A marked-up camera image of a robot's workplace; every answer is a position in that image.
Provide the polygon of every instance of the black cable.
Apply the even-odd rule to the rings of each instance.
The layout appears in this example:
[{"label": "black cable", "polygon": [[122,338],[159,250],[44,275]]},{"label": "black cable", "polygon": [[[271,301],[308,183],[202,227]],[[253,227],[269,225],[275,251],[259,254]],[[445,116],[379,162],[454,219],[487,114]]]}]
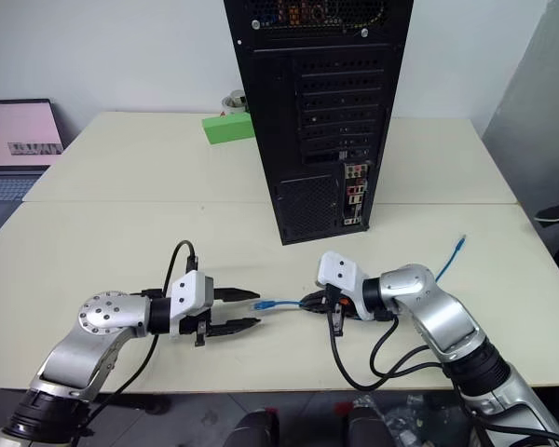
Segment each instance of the black cable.
[{"label": "black cable", "polygon": [[356,382],[346,371],[342,360],[339,358],[339,353],[337,352],[337,342],[335,341],[335,334],[334,334],[334,325],[332,322],[332,311],[331,309],[327,310],[327,322],[329,323],[329,339],[332,346],[332,353],[334,354],[335,364],[337,365],[337,369],[342,373],[346,381],[352,386],[360,391],[373,391],[383,384],[385,384],[390,378],[394,377],[394,374],[402,367],[402,365],[408,361],[411,357],[415,356],[417,353],[427,350],[429,347],[426,345],[416,347],[412,349],[410,352],[405,354],[401,359],[399,359],[395,365],[391,367],[391,369],[385,373],[384,377],[381,377],[378,381],[370,385],[361,385]]},{"label": "black cable", "polygon": [[[170,278],[171,278],[172,271],[174,269],[174,265],[176,264],[176,256],[178,255],[178,251],[184,245],[186,245],[188,247],[188,250],[189,250],[189,257],[186,261],[187,273],[188,273],[188,271],[193,269],[193,268],[190,268],[190,267],[192,267],[192,265],[193,265],[193,264],[191,264],[191,260],[192,260],[192,263],[194,263],[197,259],[197,256],[195,255],[195,248],[193,247],[193,244],[190,241],[182,240],[176,245],[176,248],[174,249],[174,252],[171,255],[170,264],[168,265],[168,272],[166,274],[166,279],[164,280],[164,287],[162,288],[163,296],[166,296],[166,293],[168,292],[168,287],[170,286]],[[143,370],[145,369],[145,367],[149,363],[149,360],[151,360],[154,351],[156,350],[157,340],[159,340],[159,335],[156,334],[153,337],[153,341],[151,342],[151,346],[149,346],[149,351],[147,352],[147,355],[145,356],[145,359],[143,360],[143,363],[141,363],[141,366],[139,366],[137,371],[130,377],[129,380],[127,380],[124,383],[124,385],[122,385],[114,393],[112,393],[110,396],[108,396],[100,404],[100,406],[97,407],[89,415],[87,420],[80,427],[80,429],[79,429],[80,432],[82,432],[85,428],[87,428],[89,426],[89,424],[91,424],[91,422],[93,422],[93,420],[105,409],[105,407],[107,407],[112,402],[112,400],[114,400],[117,396],[122,394],[124,392],[124,390],[127,389],[130,386],[130,384],[132,384],[132,382],[134,382],[137,379],[137,377],[139,377],[139,375],[141,375],[141,373],[143,372]]]},{"label": "black cable", "polygon": [[462,412],[468,417],[474,425],[480,427],[484,430],[488,431],[496,431],[498,433],[508,433],[510,435],[524,435],[524,436],[533,436],[536,438],[544,438],[547,440],[554,440],[555,442],[559,442],[559,434],[553,433],[547,430],[538,430],[535,428],[523,428],[523,427],[505,427],[505,426],[498,426],[496,424],[491,424],[487,420],[483,419],[481,416],[471,412],[468,407],[466,406],[465,400],[462,398],[461,393],[457,386],[454,386],[454,390],[456,391],[457,397],[460,400],[459,406],[462,409]]},{"label": "black cable", "polygon": [[[399,324],[400,324],[400,321],[398,320],[398,317],[394,316],[393,317],[393,324],[388,329],[388,331],[385,332],[383,334],[383,336],[381,336],[381,338],[379,338],[379,341],[376,342],[376,345],[373,347],[373,350],[371,351],[371,357],[369,358],[369,363],[371,365],[371,371],[377,377],[381,377],[381,378],[385,377],[387,375],[387,373],[386,372],[380,372],[375,367],[376,355],[379,352],[379,349],[381,348],[381,346],[390,338],[390,336],[395,332],[395,330],[398,329]],[[423,347],[424,347],[424,349],[422,349],[423,351],[426,351],[427,349],[429,349],[429,347],[427,345],[423,345]],[[441,363],[438,363],[436,361],[427,361],[425,363],[419,363],[415,366],[411,366],[410,368],[406,368],[405,370],[394,372],[390,377],[393,377],[393,378],[404,377],[407,374],[415,373],[416,371],[420,371],[420,370],[423,370],[425,368],[442,368],[442,367],[443,366],[441,365]]]}]

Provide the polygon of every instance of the white wall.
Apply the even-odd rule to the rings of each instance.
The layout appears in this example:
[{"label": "white wall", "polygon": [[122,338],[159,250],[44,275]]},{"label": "white wall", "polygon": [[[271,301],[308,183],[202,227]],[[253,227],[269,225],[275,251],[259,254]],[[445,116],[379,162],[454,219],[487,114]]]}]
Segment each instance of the white wall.
[{"label": "white wall", "polygon": [[[482,133],[545,5],[416,0],[395,115]],[[0,0],[0,98],[51,98],[71,134],[101,110],[217,111],[239,86],[223,0]]]}]

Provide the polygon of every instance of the laptop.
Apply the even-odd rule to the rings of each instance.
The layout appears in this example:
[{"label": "laptop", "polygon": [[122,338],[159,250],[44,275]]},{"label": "laptop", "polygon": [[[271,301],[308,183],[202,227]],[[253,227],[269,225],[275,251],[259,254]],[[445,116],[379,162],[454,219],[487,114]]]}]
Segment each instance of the laptop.
[{"label": "laptop", "polygon": [[62,151],[49,100],[0,101],[0,227]]}]

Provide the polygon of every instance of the white table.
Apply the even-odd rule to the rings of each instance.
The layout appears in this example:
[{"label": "white table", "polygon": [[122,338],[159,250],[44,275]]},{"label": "white table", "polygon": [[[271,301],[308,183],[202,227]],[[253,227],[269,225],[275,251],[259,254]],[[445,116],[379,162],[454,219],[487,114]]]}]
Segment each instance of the white table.
[{"label": "white table", "polygon": [[[255,139],[210,145],[209,115],[103,113],[26,201],[268,203]],[[466,119],[394,119],[375,203],[515,203]]]},{"label": "white table", "polygon": [[[201,269],[218,287],[294,300],[317,289],[317,263],[329,249],[373,274],[409,262],[437,270],[462,233],[468,241],[442,287],[463,301],[528,383],[559,385],[559,272],[516,205],[376,205],[367,233],[282,247],[268,204],[69,202],[24,203],[0,231],[0,386],[28,386],[93,293],[160,286],[181,238],[195,242]],[[179,266],[174,275],[181,274]],[[214,306],[216,318],[249,312],[245,303]],[[334,366],[324,317],[300,310],[261,315],[258,327],[208,339],[202,348],[193,347],[193,336],[179,343],[162,337],[130,390],[348,388]],[[346,323],[340,352],[362,382],[372,379],[368,355],[387,326]],[[127,344],[105,390],[129,377],[148,343]],[[381,351],[381,367],[421,343],[405,320]],[[449,382],[425,370],[386,387]]]}]

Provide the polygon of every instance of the floor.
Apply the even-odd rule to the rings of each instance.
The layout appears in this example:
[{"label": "floor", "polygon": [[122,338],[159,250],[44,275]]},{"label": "floor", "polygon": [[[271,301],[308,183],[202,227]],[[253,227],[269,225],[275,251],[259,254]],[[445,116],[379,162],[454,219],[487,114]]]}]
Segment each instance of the floor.
[{"label": "floor", "polygon": [[[543,389],[539,394],[559,420],[559,388]],[[20,396],[20,391],[0,389],[0,427]],[[79,446],[220,447],[244,414],[273,408],[278,413],[283,447],[339,447],[343,414],[349,402],[362,396],[365,394],[357,391],[125,395],[119,403],[133,408],[108,407],[91,425],[95,434],[82,439]],[[376,391],[369,396],[388,420],[416,422],[420,427],[412,429],[422,439],[430,439],[438,447],[466,445],[470,426],[453,393]],[[139,402],[149,413],[134,408]],[[414,419],[409,419],[411,409]]]}]

